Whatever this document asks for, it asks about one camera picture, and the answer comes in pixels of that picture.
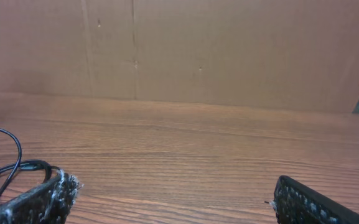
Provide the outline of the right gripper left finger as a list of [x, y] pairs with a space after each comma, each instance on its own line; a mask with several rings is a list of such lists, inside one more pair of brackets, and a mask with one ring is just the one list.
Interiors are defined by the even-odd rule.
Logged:
[[59, 170], [56, 177], [0, 205], [0, 224], [63, 224], [79, 188], [76, 176]]

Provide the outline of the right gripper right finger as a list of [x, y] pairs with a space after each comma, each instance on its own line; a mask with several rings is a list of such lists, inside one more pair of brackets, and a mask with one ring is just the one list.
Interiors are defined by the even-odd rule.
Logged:
[[269, 202], [279, 224], [359, 224], [359, 214], [282, 175]]

